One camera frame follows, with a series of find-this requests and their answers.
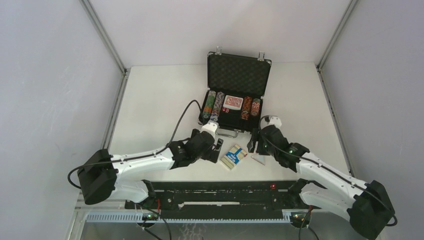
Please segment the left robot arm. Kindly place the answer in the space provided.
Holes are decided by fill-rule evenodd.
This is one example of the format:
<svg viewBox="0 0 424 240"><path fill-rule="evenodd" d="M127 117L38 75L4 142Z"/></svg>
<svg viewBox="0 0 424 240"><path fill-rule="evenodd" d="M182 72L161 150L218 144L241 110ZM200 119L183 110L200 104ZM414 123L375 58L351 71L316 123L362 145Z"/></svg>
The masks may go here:
<svg viewBox="0 0 424 240"><path fill-rule="evenodd" d="M145 174L184 168L197 160L216 163L223 139L215 139L207 131L194 129L189 138L172 141L168 146L152 152L113 155L107 149L97 150L76 172L78 188L86 205L106 200L129 200L149 209L157 196Z"/></svg>

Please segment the black poker set case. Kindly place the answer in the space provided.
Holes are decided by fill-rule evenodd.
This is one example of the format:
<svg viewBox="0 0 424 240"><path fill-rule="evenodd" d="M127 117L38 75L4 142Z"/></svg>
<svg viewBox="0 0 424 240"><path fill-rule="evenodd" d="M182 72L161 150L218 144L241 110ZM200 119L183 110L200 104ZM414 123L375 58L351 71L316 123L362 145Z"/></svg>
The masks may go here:
<svg viewBox="0 0 424 240"><path fill-rule="evenodd" d="M262 115L263 99L271 72L272 60L266 59L263 52L258 57L223 53L220 47L207 53L207 91L202 101L206 105L210 91L222 92L225 96L259 99L257 115L248 112L242 118L242 109L220 111L217 123L220 129L238 133L251 133L259 125Z"/></svg>

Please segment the blue texas holdem card box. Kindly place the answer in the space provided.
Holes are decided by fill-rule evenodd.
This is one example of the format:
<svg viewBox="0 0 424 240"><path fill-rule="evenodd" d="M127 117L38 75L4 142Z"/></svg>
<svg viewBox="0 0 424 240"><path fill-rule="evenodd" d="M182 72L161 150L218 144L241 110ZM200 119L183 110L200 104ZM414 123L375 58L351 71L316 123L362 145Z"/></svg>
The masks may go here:
<svg viewBox="0 0 424 240"><path fill-rule="evenodd" d="M236 144L227 153L225 153L219 161L231 171L247 155L248 152Z"/></svg>

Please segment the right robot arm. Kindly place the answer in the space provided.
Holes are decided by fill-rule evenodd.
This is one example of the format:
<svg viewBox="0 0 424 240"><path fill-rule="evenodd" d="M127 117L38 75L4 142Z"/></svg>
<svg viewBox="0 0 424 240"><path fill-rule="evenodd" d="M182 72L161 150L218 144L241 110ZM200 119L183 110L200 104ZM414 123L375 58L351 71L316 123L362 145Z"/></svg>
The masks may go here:
<svg viewBox="0 0 424 240"><path fill-rule="evenodd" d="M301 177L292 185L289 203L331 212L346 221L362 237L375 240L386 227L398 224L396 211L385 186L366 182L328 165L307 147L289 142L275 125L254 129L248 146L272 156L280 166Z"/></svg>

